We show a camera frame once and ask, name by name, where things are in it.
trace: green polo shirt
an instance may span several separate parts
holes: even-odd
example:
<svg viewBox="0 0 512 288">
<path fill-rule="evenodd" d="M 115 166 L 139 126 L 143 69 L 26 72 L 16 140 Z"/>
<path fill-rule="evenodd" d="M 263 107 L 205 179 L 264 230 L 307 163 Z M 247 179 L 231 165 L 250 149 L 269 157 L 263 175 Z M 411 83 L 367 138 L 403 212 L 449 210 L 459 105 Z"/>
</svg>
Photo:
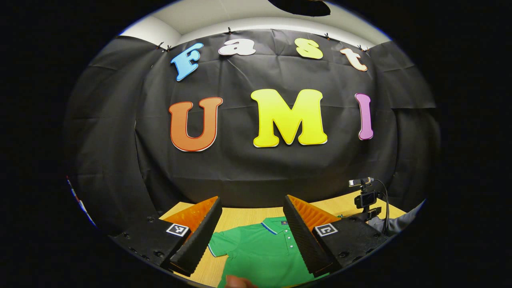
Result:
<svg viewBox="0 0 512 288">
<path fill-rule="evenodd" d="M 216 232 L 208 248 L 215 257 L 228 255 L 220 288 L 226 285 L 226 275 L 247 278 L 261 288 L 298 285 L 327 275 L 315 278 L 308 272 L 285 217 Z"/>
</svg>

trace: peach letter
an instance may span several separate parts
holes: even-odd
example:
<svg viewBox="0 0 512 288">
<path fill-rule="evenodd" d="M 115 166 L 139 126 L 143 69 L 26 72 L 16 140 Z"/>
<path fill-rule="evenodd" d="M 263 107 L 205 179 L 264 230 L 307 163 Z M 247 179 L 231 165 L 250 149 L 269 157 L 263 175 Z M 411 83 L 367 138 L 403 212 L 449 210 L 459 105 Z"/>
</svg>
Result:
<svg viewBox="0 0 512 288">
<path fill-rule="evenodd" d="M 354 51 L 348 49 L 348 48 L 345 48 L 345 49 L 341 49 L 340 52 L 342 54 L 345 54 L 345 56 L 349 59 L 349 62 L 350 64 L 357 70 L 359 71 L 366 71 L 368 70 L 368 67 L 366 67 L 366 65 L 363 65 L 359 62 L 358 58 L 361 58 L 361 56 L 359 56 L 359 54 L 357 53 L 354 53 Z"/>
</svg>

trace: pink letter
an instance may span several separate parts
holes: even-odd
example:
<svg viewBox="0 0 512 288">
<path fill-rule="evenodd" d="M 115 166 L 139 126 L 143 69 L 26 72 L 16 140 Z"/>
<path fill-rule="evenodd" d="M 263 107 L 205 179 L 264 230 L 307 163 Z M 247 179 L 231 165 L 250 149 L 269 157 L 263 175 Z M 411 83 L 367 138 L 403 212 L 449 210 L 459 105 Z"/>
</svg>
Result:
<svg viewBox="0 0 512 288">
<path fill-rule="evenodd" d="M 361 131 L 359 131 L 359 139 L 368 140 L 373 137 L 372 119 L 370 118 L 370 98 L 364 94 L 357 93 L 355 99 L 359 102 L 361 110 Z"/>
</svg>

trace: screw hole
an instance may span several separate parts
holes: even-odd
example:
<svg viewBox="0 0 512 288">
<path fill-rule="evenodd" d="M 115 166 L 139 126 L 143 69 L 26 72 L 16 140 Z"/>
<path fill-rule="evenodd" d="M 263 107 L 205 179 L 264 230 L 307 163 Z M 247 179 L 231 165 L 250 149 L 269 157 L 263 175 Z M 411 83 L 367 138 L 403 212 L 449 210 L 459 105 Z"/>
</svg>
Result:
<svg viewBox="0 0 512 288">
<path fill-rule="evenodd" d="M 160 251 L 154 251 L 154 252 L 153 252 L 153 254 L 155 254 L 155 256 L 160 257 L 160 258 L 162 258 L 162 257 L 163 257 L 163 255 L 164 255 L 164 254 L 163 254 L 162 252 L 160 252 Z"/>
</svg>

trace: orange letter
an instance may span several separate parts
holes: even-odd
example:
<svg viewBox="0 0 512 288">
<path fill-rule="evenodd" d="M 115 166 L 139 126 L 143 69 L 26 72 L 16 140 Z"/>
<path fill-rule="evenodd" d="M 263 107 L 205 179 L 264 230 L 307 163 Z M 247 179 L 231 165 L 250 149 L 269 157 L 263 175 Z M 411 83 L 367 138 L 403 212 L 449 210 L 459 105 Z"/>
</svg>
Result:
<svg viewBox="0 0 512 288">
<path fill-rule="evenodd" d="M 181 151 L 203 151 L 210 147 L 217 136 L 217 107 L 222 104 L 222 98 L 211 97 L 199 101 L 199 106 L 204 109 L 203 134 L 192 138 L 187 133 L 188 111 L 192 108 L 192 102 L 179 102 L 169 107 L 170 139 L 174 146 Z"/>
</svg>

